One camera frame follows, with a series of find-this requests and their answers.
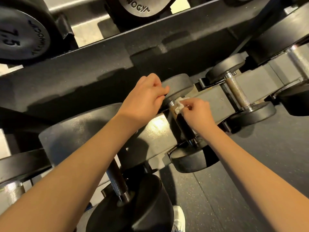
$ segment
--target speckled floor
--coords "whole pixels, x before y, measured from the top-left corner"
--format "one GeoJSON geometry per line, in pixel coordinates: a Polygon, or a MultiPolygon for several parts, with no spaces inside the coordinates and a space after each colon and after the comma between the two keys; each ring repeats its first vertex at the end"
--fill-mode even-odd
{"type": "MultiPolygon", "coordinates": [[[[277,114],[232,136],[240,146],[309,197],[309,117],[277,114]]],[[[186,231],[267,231],[257,220],[220,162],[182,174],[160,170],[173,204],[183,208],[186,231]]]]}

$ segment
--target dumbbell weight label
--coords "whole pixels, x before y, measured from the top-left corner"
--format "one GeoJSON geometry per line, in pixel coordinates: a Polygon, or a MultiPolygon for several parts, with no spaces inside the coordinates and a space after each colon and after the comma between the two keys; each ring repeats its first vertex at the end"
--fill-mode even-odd
{"type": "Polygon", "coordinates": [[[119,0],[131,14],[138,17],[150,17],[159,13],[171,0],[119,0]]]}
{"type": "Polygon", "coordinates": [[[50,45],[46,28],[35,18],[0,6],[0,58],[27,60],[44,54],[50,45]]]}

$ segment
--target person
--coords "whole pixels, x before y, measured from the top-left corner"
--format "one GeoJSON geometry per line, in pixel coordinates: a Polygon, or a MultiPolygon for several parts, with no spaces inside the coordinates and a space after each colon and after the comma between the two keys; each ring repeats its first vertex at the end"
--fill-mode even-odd
{"type": "MultiPolygon", "coordinates": [[[[1,231],[73,231],[110,162],[156,116],[168,92],[157,75],[140,78],[96,135],[1,215],[1,231]]],[[[208,102],[190,98],[182,103],[185,120],[215,151],[257,217],[275,231],[309,231],[309,199],[218,128],[208,102]]]]}

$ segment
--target white cloth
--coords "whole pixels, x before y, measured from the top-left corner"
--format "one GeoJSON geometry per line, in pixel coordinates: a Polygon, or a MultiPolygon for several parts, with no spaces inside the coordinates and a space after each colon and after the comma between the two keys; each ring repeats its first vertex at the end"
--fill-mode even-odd
{"type": "Polygon", "coordinates": [[[177,105],[177,107],[175,108],[175,114],[178,115],[180,113],[180,111],[184,108],[184,105],[182,103],[180,103],[180,101],[187,99],[187,97],[179,97],[175,100],[175,103],[177,105]]]}

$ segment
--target white sneaker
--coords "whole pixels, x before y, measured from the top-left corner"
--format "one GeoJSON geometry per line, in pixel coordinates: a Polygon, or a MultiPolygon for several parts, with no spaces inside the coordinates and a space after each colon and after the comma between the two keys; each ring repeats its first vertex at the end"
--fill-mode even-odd
{"type": "Polygon", "coordinates": [[[172,232],[185,232],[185,223],[183,210],[180,206],[173,206],[174,209],[174,225],[172,232]]]}

